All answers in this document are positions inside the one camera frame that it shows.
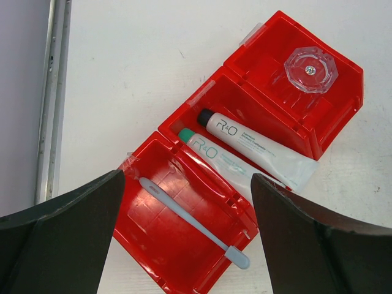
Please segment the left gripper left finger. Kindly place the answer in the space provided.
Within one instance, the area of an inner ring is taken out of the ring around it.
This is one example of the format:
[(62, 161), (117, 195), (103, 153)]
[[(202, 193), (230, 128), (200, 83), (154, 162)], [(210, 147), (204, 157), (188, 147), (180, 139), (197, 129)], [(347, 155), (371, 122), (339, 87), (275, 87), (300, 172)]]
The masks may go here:
[(1, 293), (96, 293), (124, 187), (112, 170), (1, 217)]

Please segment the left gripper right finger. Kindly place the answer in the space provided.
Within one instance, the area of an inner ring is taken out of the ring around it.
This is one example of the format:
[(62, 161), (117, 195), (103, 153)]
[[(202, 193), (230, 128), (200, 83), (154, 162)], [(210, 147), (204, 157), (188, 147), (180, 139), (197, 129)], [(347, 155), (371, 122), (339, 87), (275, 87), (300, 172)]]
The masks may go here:
[(391, 229), (251, 180), (274, 293), (391, 293)]

